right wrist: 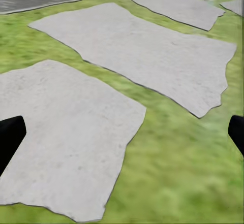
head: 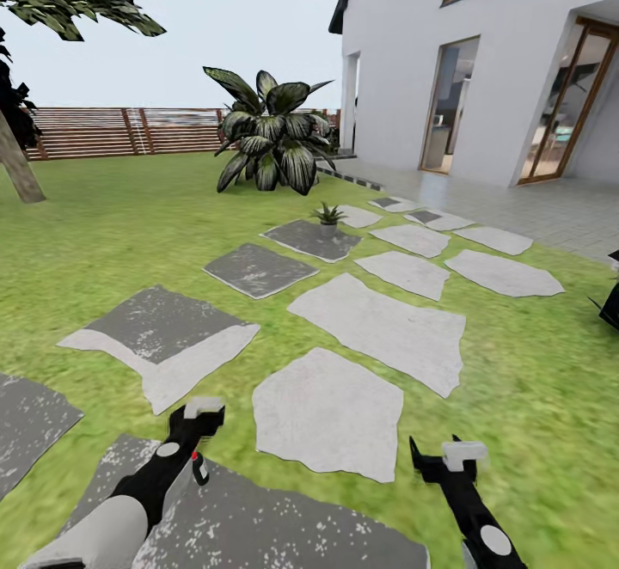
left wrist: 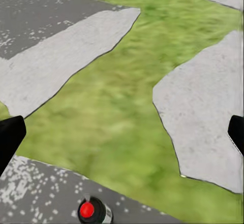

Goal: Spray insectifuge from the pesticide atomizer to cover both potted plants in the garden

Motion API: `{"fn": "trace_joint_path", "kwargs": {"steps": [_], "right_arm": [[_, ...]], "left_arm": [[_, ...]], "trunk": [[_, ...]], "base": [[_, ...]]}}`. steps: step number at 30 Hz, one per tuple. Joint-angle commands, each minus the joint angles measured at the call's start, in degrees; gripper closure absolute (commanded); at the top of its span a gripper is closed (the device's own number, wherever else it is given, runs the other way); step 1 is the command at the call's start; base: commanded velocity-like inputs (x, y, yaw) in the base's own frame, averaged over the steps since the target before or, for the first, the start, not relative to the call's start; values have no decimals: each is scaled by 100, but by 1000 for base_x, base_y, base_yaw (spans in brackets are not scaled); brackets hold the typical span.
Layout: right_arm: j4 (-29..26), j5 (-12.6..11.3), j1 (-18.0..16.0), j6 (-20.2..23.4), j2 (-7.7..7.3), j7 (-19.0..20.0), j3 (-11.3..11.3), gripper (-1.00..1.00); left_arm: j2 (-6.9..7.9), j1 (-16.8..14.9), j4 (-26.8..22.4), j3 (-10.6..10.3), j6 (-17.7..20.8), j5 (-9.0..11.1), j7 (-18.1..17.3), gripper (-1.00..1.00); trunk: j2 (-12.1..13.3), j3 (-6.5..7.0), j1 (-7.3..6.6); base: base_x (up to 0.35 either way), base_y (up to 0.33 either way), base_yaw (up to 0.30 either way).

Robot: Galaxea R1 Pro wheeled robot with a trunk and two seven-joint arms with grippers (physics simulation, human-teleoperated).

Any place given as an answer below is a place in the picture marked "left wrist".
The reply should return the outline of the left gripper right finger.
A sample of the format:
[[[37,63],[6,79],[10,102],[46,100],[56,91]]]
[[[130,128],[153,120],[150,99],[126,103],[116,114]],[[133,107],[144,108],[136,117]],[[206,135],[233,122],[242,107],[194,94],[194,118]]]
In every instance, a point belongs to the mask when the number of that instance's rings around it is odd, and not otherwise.
[[[244,117],[239,117],[236,115],[231,117],[228,127],[228,134],[244,155]]]

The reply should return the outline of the insectifuge atomizer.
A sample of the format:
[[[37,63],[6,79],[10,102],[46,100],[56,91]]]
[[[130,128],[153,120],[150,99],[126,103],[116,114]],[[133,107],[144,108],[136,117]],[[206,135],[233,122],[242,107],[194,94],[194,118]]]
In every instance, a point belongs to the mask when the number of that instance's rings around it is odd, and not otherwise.
[[[77,211],[81,224],[113,224],[114,214],[110,207],[92,194],[84,197]]]

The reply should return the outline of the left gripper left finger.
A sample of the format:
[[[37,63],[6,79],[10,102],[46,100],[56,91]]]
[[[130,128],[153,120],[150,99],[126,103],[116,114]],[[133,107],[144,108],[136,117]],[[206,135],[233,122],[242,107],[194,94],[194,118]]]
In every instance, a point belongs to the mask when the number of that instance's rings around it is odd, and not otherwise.
[[[26,135],[26,126],[21,115],[0,121],[0,176]]]

